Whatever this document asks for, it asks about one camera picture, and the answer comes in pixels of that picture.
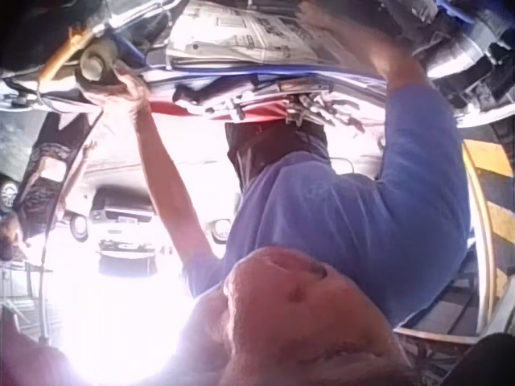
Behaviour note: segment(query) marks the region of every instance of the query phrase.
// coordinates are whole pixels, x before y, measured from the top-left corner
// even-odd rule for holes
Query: blue sleeve
[[[462,141],[445,99],[428,86],[399,89],[385,129],[380,179],[343,177],[336,194],[360,256],[360,285],[397,325],[455,276],[470,214]]]
[[[222,280],[223,264],[214,256],[194,257],[184,267],[182,278],[192,297],[207,292]]]

